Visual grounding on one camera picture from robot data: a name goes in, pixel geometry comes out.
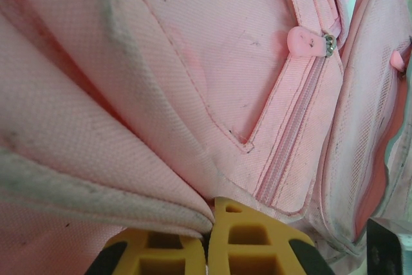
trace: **pink fabric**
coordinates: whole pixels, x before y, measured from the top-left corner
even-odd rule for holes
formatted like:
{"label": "pink fabric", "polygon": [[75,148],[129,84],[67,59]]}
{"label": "pink fabric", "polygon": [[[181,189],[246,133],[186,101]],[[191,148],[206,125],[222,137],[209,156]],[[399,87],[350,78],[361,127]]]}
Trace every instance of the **pink fabric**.
{"label": "pink fabric", "polygon": [[293,57],[326,57],[326,39],[296,26],[288,33],[288,48]]}
{"label": "pink fabric", "polygon": [[0,203],[2,274],[84,274],[122,228]]}
{"label": "pink fabric", "polygon": [[[19,213],[31,253],[46,246],[37,235],[69,242],[95,229],[106,238],[123,226],[200,237],[214,221],[212,199],[228,196],[306,232],[315,229],[330,263],[354,257],[348,270],[364,250],[364,241],[356,241],[370,209],[360,212],[359,205],[373,183],[373,165],[383,168],[376,154],[397,114],[390,53],[405,47],[411,29],[404,0],[364,0],[355,18],[359,34],[349,34],[343,63],[338,52],[327,59],[289,54],[288,33],[297,25],[312,39],[324,44],[328,33],[343,46],[349,31],[343,6],[343,0],[0,0],[0,160],[7,167],[0,197],[7,209],[9,203],[37,209],[5,212],[0,237]],[[400,159],[393,162],[390,189],[398,187]],[[403,201],[406,187],[397,195]],[[48,232],[45,211],[103,224],[84,223],[88,228],[71,231],[71,239],[58,218],[50,219],[57,232]],[[14,262],[0,271],[43,270],[41,259],[18,263],[34,258],[18,241],[8,242],[16,248]],[[96,254],[102,239],[90,242]],[[72,248],[55,243],[48,251]],[[90,261],[76,259],[79,272]],[[56,273],[63,267],[53,264]]]}

